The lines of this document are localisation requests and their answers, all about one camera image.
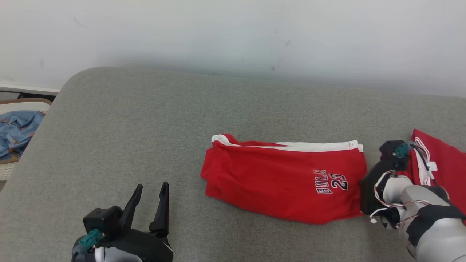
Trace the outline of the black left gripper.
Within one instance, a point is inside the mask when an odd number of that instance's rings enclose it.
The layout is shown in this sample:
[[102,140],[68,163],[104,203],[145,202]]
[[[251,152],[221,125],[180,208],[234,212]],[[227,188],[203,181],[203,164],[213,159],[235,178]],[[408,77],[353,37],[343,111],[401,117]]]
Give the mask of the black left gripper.
[[[131,228],[135,208],[140,202],[143,185],[138,184],[123,209],[120,222]],[[149,231],[156,235],[135,229],[126,229],[113,237],[97,229],[80,237],[73,246],[74,262],[171,262],[173,250],[158,237],[169,234],[169,183],[162,184],[159,203]]]

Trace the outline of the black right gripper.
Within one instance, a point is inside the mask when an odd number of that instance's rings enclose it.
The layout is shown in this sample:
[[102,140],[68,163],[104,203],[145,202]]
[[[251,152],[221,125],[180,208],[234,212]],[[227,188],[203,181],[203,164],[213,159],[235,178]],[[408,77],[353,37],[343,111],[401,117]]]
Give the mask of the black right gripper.
[[407,159],[381,160],[360,182],[361,212],[370,216],[400,216],[406,214],[401,201],[410,179],[403,175]]

